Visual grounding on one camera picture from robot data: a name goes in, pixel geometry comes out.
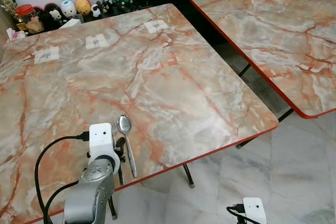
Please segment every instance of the table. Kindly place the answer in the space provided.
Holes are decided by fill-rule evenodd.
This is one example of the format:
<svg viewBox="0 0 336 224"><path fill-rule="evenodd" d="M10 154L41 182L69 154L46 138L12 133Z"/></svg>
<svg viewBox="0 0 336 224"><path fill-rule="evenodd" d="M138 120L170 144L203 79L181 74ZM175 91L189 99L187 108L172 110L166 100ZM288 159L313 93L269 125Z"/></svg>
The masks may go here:
<svg viewBox="0 0 336 224"><path fill-rule="evenodd" d="M54 139L78 135L90 124L115 122L120 114L132 120L138 177L126 161L125 184L116 176L116 190L278 126L172 4L9 44L0 66L0 111L3 223L41 216L37 156ZM39 176L44 202L78 179L87 150L87 143L70 140L46 153ZM63 204L55 201L50 213Z"/></svg>
<svg viewBox="0 0 336 224"><path fill-rule="evenodd" d="M301 117L336 110L336 0L191 2Z"/></svg>

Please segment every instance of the white paper tag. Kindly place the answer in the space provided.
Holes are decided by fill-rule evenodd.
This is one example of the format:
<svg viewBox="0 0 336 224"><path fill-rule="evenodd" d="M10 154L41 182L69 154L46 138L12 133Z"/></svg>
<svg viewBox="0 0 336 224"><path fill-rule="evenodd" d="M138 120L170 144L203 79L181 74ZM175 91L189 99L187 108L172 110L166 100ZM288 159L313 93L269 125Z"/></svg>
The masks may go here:
<svg viewBox="0 0 336 224"><path fill-rule="evenodd" d="M145 23L145 27L147 28L150 34L160 31L162 29L168 28L168 25L161 19L149 21Z"/></svg>
<svg viewBox="0 0 336 224"><path fill-rule="evenodd" d="M104 34L97 34L96 36L88 36L86 40L86 49L92 49L96 47L107 47L107 43Z"/></svg>
<svg viewBox="0 0 336 224"><path fill-rule="evenodd" d="M35 52L35 64L59 59L59 47L50 47Z"/></svg>

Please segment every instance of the spoon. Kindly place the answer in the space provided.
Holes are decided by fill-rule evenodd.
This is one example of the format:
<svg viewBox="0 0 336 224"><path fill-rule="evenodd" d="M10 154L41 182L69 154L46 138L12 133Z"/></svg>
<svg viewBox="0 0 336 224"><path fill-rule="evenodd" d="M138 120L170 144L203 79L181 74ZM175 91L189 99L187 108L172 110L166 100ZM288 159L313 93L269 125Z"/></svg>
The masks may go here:
<svg viewBox="0 0 336 224"><path fill-rule="evenodd" d="M135 161L134 161L134 157L133 157L133 153L132 153L132 148L131 148L131 145L130 145L130 141L128 139L128 133L131 131L131 127L132 127L131 120L126 115L121 115L118 118L117 126L118 126L118 130L122 134L125 135L128 160L130 162L133 177L136 178L137 168L135 167Z"/></svg>

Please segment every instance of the toy figurine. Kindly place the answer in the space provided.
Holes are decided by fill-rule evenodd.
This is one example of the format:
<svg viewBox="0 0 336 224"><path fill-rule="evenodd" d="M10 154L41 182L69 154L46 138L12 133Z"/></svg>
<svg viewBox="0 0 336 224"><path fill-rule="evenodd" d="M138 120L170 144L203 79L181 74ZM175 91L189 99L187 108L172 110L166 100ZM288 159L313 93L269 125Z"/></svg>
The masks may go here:
<svg viewBox="0 0 336 224"><path fill-rule="evenodd" d="M60 7L66 18L73 18L77 14L75 4L71 0L62 0Z"/></svg>
<svg viewBox="0 0 336 224"><path fill-rule="evenodd" d="M44 7L44 10L46 10L47 13L49 13L54 21L58 21L60 25L63 25L64 20L62 20L62 11L61 9L54 3L46 4Z"/></svg>
<svg viewBox="0 0 336 224"><path fill-rule="evenodd" d="M102 3L103 12L112 14L112 5L113 5L113 0L103 0L103 3Z"/></svg>
<svg viewBox="0 0 336 224"><path fill-rule="evenodd" d="M87 16L91 12L91 4L89 0L76 0L76 10L83 16Z"/></svg>
<svg viewBox="0 0 336 224"><path fill-rule="evenodd" d="M93 4L91 6L91 11L92 11L92 15L93 15L94 18L101 18L100 9L99 9L99 6L97 4Z"/></svg>
<svg viewBox="0 0 336 224"><path fill-rule="evenodd" d="M67 22L62 15L61 9L54 3L46 4L44 7L46 15L42 14L41 21L49 30L58 29Z"/></svg>
<svg viewBox="0 0 336 224"><path fill-rule="evenodd" d="M22 18L16 13L16 7L17 7L17 3L14 3L13 0L0 0L0 6L6 11L8 12L9 14L11 14L11 16L13 18L16 19L16 21L19 23L19 24L22 24L23 23L23 20Z"/></svg>

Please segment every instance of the plush toy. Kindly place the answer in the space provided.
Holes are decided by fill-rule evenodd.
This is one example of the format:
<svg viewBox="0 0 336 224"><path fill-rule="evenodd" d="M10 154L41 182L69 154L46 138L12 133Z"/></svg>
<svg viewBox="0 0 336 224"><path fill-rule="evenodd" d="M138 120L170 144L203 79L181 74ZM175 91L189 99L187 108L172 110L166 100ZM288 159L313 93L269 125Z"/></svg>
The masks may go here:
<svg viewBox="0 0 336 224"><path fill-rule="evenodd" d="M112 13L113 0L103 0L102 8L104 13Z"/></svg>
<svg viewBox="0 0 336 224"><path fill-rule="evenodd" d="M92 15L93 15L94 18L101 18L100 9L99 9L99 6L97 4L93 4L91 6L91 11L92 11Z"/></svg>
<svg viewBox="0 0 336 224"><path fill-rule="evenodd" d="M44 10L47 15L42 14L41 21L49 30L58 29L67 22L67 19L62 15L61 9L56 4L46 4Z"/></svg>
<svg viewBox="0 0 336 224"><path fill-rule="evenodd" d="M89 0L76 0L76 10L83 16L87 16L91 12L91 4Z"/></svg>
<svg viewBox="0 0 336 224"><path fill-rule="evenodd" d="M60 7L66 18L73 18L77 14L75 4L71 0L62 0Z"/></svg>
<svg viewBox="0 0 336 224"><path fill-rule="evenodd" d="M44 7L47 13L49 13L54 21L62 20L62 12L61 9L54 3L46 4Z"/></svg>

